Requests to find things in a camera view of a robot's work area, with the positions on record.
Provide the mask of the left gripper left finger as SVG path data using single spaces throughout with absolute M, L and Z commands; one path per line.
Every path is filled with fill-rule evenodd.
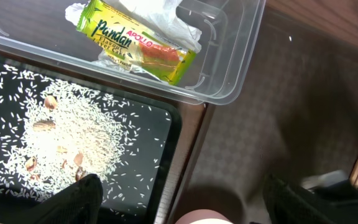
M 88 174 L 48 200 L 7 218 L 8 223 L 96 223 L 103 187 L 96 174 Z

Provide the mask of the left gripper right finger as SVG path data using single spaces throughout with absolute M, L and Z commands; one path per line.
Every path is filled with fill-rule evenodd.
M 349 180 L 308 190 L 270 175 L 262 195 L 272 223 L 358 223 L 358 190 Z

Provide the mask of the green yellow snack wrapper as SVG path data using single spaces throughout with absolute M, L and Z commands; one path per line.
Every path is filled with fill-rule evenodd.
M 178 45 L 104 1 L 90 1 L 76 29 L 98 44 L 104 59 L 128 71 L 141 68 L 157 80 L 176 85 L 196 52 Z

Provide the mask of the white napkin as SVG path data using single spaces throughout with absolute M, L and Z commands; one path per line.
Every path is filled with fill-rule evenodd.
M 182 47 L 195 53 L 201 50 L 198 41 L 202 32 L 183 22 L 176 14 L 181 0 L 105 0 L 105 3 Z

